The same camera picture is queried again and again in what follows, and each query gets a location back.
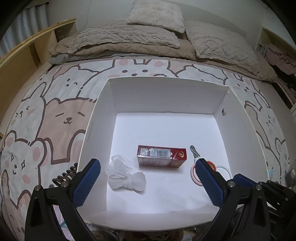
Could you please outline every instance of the blue gripper pad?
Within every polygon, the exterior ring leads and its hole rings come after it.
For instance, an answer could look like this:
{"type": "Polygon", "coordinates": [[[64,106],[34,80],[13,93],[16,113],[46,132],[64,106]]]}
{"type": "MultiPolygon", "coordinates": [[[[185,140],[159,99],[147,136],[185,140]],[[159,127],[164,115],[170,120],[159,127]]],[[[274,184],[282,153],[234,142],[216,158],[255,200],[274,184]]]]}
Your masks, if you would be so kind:
{"type": "Polygon", "coordinates": [[[217,181],[215,180],[215,178],[212,176],[210,171],[201,162],[201,160],[204,160],[204,159],[201,158],[196,161],[196,164],[195,164],[196,175],[202,182],[202,185],[204,186],[212,203],[215,206],[218,206],[221,208],[223,206],[223,201],[224,201],[224,192],[222,188],[219,186],[219,184],[217,183],[217,181]]]}
{"type": "Polygon", "coordinates": [[[241,186],[241,187],[246,187],[246,188],[253,188],[257,183],[254,182],[253,180],[245,177],[242,174],[236,174],[233,177],[233,181],[235,182],[235,184],[241,186]]]}
{"type": "Polygon", "coordinates": [[[81,172],[78,172],[76,174],[78,175],[81,173],[84,175],[80,177],[81,178],[80,182],[76,185],[75,189],[73,190],[72,204],[74,208],[77,208],[83,205],[95,181],[97,180],[100,172],[101,172],[101,165],[99,160],[92,159],[81,172]]]}

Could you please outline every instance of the white wall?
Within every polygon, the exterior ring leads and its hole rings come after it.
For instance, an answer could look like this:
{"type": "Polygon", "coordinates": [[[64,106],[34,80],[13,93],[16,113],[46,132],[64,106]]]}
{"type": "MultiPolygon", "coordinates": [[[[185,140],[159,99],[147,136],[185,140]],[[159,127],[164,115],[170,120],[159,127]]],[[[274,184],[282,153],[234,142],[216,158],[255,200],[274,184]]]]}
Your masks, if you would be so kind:
{"type": "MultiPolygon", "coordinates": [[[[50,25],[65,19],[76,18],[77,30],[84,28],[87,21],[88,5],[91,1],[87,26],[115,19],[127,18],[133,0],[49,0],[50,25]]],[[[172,0],[187,4],[222,17],[247,33],[248,43],[255,48],[262,23],[272,28],[281,37],[291,42],[291,37],[279,19],[266,14],[267,7],[261,0],[172,0]]],[[[192,14],[185,19],[196,19],[192,14]]]]}

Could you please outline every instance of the white box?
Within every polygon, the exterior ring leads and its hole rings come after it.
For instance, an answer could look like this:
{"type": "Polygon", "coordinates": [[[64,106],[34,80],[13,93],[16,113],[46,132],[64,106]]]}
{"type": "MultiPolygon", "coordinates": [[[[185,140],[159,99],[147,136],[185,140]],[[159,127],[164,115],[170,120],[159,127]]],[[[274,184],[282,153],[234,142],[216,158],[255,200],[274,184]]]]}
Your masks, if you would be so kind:
{"type": "MultiPolygon", "coordinates": [[[[216,215],[203,187],[191,180],[189,149],[215,165],[258,182],[268,180],[262,147],[242,104],[225,85],[168,77],[106,81],[81,150],[78,171],[96,158],[101,173],[82,207],[87,222],[113,229],[157,231],[208,222],[216,215]],[[138,145],[186,148],[180,168],[139,167],[138,145]],[[111,190],[105,167],[123,155],[146,175],[146,190],[111,190]]],[[[224,178],[229,175],[217,169],[224,178]]]]}

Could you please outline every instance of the curtain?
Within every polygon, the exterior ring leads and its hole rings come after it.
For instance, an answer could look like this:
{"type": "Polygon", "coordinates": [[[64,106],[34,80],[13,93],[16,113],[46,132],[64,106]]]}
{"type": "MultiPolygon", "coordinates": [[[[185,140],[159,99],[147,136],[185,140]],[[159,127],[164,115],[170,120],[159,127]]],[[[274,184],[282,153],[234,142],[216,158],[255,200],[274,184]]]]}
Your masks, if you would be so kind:
{"type": "Polygon", "coordinates": [[[49,26],[47,5],[48,3],[45,3],[25,9],[16,17],[0,41],[0,57],[26,38],[49,26]]]}

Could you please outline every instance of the red box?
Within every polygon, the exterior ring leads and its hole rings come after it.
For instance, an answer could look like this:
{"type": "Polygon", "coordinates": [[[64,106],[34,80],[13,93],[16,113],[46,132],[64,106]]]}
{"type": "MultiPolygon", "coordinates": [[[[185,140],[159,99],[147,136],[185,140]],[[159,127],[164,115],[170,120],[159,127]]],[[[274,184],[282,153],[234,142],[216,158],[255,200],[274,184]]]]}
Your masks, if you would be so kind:
{"type": "Polygon", "coordinates": [[[169,148],[157,146],[138,146],[137,152],[140,166],[180,167],[187,159],[185,148],[169,148]]]}

